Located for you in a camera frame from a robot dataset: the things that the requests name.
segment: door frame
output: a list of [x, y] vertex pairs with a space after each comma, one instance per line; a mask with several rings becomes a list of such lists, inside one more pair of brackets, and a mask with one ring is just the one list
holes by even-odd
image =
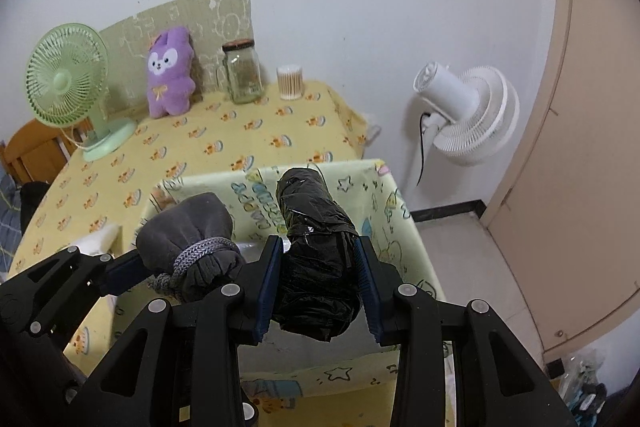
[[509, 197], [510, 190], [516, 184], [542, 130], [542, 124], [551, 106], [551, 100], [556, 91], [556, 84], [558, 83], [560, 71], [562, 70], [564, 52], [569, 37], [571, 7], [572, 0], [556, 0], [554, 23], [551, 29], [551, 41], [549, 43], [545, 70], [542, 73], [538, 94], [534, 100], [529, 121], [527, 122], [516, 152], [513, 154], [511, 163], [480, 219], [480, 222], [485, 228], [489, 227], [489, 224], [497, 215], [500, 206], [504, 204]]

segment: fan center cap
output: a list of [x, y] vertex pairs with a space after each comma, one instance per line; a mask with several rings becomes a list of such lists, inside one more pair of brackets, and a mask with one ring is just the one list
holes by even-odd
[[58, 70], [53, 77], [53, 89], [57, 92], [65, 92], [71, 84], [71, 73], [69, 70]]

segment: gray drawstring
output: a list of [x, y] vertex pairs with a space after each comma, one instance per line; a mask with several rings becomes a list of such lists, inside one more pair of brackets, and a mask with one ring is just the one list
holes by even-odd
[[238, 245], [230, 239], [226, 237], [208, 237], [182, 250], [178, 257], [175, 258], [174, 272], [171, 275], [161, 273], [152, 277], [149, 281], [149, 287], [160, 295], [169, 295], [183, 302], [180, 286], [182, 286], [182, 281], [187, 275], [187, 270], [205, 255], [210, 255], [220, 250], [233, 250], [240, 253]]

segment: table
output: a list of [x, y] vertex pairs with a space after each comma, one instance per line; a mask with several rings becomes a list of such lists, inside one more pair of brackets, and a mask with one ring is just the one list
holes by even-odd
[[[322, 82], [283, 101], [276, 85], [255, 103], [234, 105], [222, 92], [204, 95], [180, 117], [144, 118], [116, 152], [85, 162], [76, 151], [52, 184], [22, 238], [9, 275], [33, 266], [107, 222], [122, 226], [111, 251], [132, 248], [142, 206], [163, 178], [224, 170], [352, 160], [362, 157], [366, 122]], [[102, 298], [65, 354], [85, 374], [111, 345], [113, 298]]]

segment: white fan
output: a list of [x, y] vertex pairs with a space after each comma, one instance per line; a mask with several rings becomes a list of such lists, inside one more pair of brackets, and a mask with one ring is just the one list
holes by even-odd
[[414, 91], [428, 106], [420, 118], [420, 177], [431, 145], [457, 165], [477, 165], [507, 143], [518, 122], [518, 94], [490, 66], [471, 68], [459, 78], [429, 62], [415, 77]]

